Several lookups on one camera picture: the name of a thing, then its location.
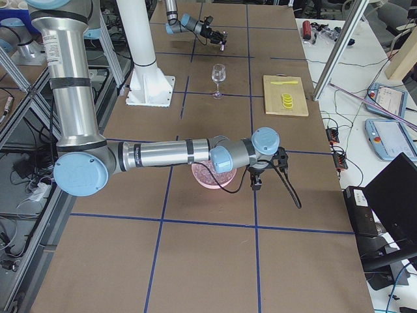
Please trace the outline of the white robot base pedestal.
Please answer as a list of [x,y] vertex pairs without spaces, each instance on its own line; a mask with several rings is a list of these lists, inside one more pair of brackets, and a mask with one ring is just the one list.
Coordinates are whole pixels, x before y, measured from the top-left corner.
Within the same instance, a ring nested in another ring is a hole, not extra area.
[[169,107],[175,77],[158,67],[145,2],[120,0],[117,6],[134,63],[126,104]]

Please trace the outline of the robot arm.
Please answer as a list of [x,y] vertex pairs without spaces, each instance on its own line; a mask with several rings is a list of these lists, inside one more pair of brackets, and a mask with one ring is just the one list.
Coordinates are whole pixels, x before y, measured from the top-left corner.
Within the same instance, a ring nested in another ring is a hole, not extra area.
[[176,34],[183,32],[191,32],[196,37],[200,36],[208,40],[211,44],[220,45],[220,50],[224,51],[227,43],[227,32],[219,32],[213,30],[210,26],[213,17],[207,16],[204,20],[197,20],[191,17],[189,14],[184,14],[179,19],[177,2],[172,0],[164,1],[167,23],[165,24],[165,30],[167,34]]
[[108,143],[98,130],[84,36],[100,19],[98,1],[29,1],[31,21],[42,34],[50,87],[61,127],[53,176],[73,196],[102,190],[109,178],[132,168],[167,167],[211,161],[217,173],[246,167],[262,170],[280,150],[268,127],[250,138],[224,136],[154,143]]

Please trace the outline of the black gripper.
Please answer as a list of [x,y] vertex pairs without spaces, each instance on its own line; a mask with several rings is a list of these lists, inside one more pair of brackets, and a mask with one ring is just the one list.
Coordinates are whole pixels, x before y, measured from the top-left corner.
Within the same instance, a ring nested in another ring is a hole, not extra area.
[[268,162],[261,162],[260,164],[254,164],[249,166],[248,171],[250,173],[250,186],[253,191],[258,191],[262,187],[261,174],[269,168]]
[[200,35],[203,38],[206,38],[210,41],[211,44],[219,44],[220,45],[220,37],[222,32],[215,31],[211,27],[203,27],[200,30]]

